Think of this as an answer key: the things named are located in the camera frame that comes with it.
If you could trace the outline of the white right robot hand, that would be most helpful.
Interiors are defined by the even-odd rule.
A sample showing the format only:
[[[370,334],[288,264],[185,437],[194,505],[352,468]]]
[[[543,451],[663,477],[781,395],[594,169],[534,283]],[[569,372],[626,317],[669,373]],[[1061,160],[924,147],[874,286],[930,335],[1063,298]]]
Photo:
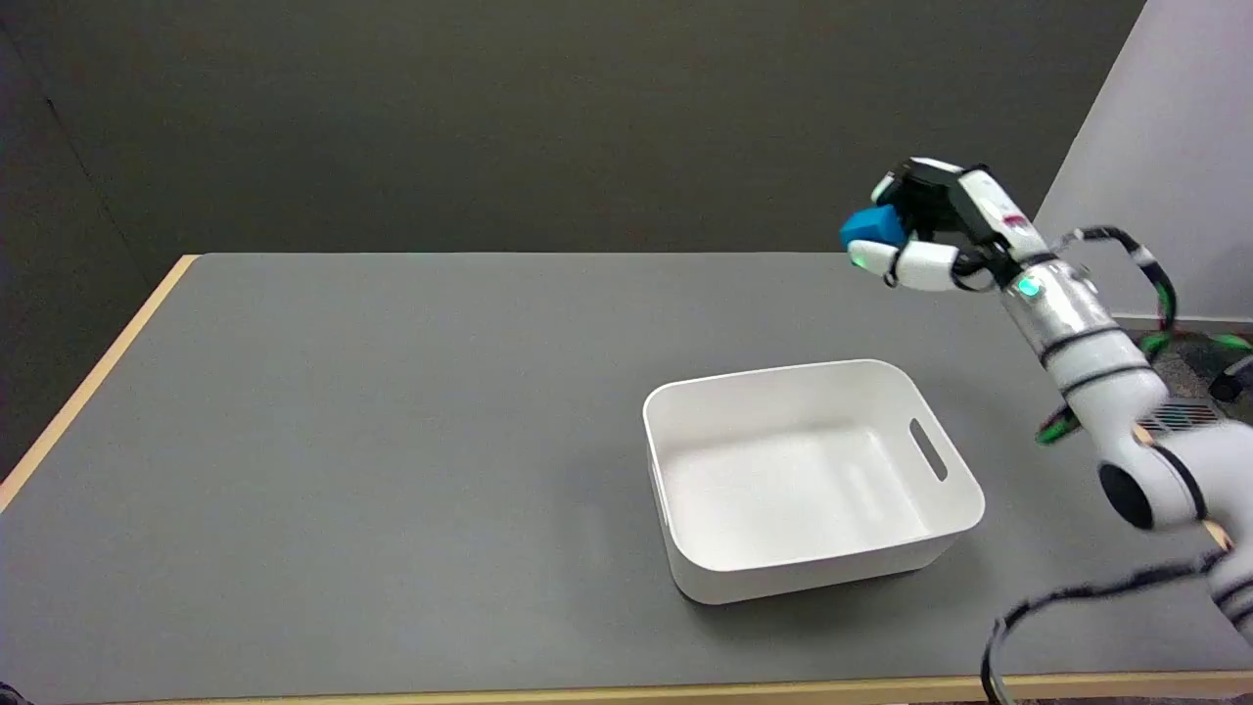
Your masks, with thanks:
[[[851,263],[890,287],[980,293],[1056,259],[1042,233],[982,164],[907,158],[840,229]]]

